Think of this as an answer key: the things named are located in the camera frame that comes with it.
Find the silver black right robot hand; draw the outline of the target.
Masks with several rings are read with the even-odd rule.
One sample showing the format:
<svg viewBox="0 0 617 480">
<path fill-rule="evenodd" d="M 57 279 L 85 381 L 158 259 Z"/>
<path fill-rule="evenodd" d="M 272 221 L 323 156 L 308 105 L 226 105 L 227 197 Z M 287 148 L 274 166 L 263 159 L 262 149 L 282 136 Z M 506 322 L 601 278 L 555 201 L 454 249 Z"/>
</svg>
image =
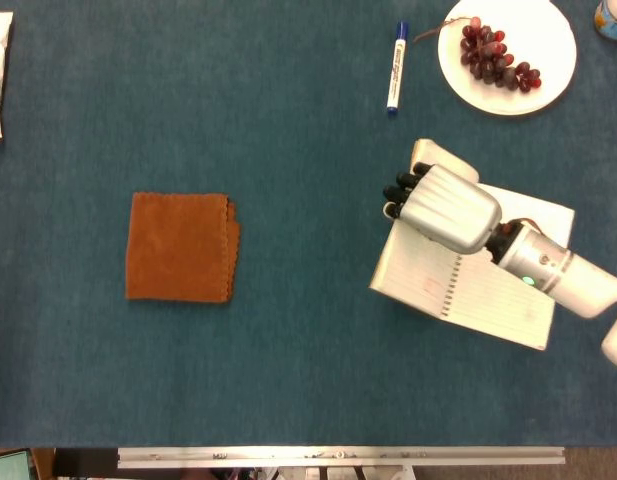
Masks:
<svg viewBox="0 0 617 480">
<path fill-rule="evenodd" d="M 459 254 L 485 247 L 500 224 L 499 202 L 440 164 L 419 163 L 383 189 L 386 214 Z"/>
</svg>

